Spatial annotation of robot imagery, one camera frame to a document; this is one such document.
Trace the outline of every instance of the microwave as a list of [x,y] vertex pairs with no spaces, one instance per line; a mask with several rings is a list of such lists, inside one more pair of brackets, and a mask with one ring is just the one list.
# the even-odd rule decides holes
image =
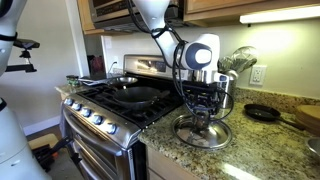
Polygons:
[[[93,25],[97,29],[111,31],[139,31],[132,22],[126,0],[89,0]],[[190,27],[193,24],[183,21],[184,0],[171,0],[165,13],[166,21],[173,27]],[[146,27],[141,15],[137,12],[139,23]]]

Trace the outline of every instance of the stove knob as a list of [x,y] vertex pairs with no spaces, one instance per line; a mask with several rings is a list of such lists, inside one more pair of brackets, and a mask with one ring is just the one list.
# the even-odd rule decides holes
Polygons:
[[107,124],[107,133],[108,134],[114,134],[116,132],[117,126],[114,123],[108,123]]
[[91,115],[91,110],[89,108],[83,108],[81,110],[81,114],[84,117],[89,117]]
[[102,116],[94,115],[92,118],[92,123],[95,125],[100,125],[102,123]]
[[64,100],[64,104],[68,105],[68,106],[71,106],[73,104],[73,99],[71,98],[67,98]]
[[73,103],[72,109],[79,111],[81,109],[81,104],[77,102]]

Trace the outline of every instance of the gas stove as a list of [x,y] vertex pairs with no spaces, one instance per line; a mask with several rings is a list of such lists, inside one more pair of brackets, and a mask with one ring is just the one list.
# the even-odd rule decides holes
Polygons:
[[144,128],[181,106],[183,100],[170,78],[171,69],[165,66],[161,56],[126,55],[124,60],[123,76],[138,79],[126,88],[148,86],[170,91],[169,95],[147,108],[133,110],[121,106],[113,99],[117,89],[101,85],[68,96],[64,106],[92,132],[127,149],[138,141],[138,134]]

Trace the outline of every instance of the stainless steel stove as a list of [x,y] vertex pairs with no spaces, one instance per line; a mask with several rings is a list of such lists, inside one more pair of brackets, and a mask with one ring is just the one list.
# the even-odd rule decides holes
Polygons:
[[113,94],[119,89],[110,85],[65,99],[63,134],[74,139],[69,154],[87,179],[146,179],[145,147],[138,135],[183,104],[161,56],[125,55],[124,72],[138,80],[125,88],[148,86],[170,93],[139,110],[118,104]]

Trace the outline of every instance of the oven door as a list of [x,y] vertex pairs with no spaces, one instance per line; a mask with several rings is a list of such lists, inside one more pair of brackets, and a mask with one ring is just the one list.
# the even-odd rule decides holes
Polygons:
[[102,140],[81,124],[67,109],[65,133],[74,142],[69,148],[70,156],[79,154],[79,163],[83,176],[88,179],[135,179],[132,149],[123,150],[115,143]]

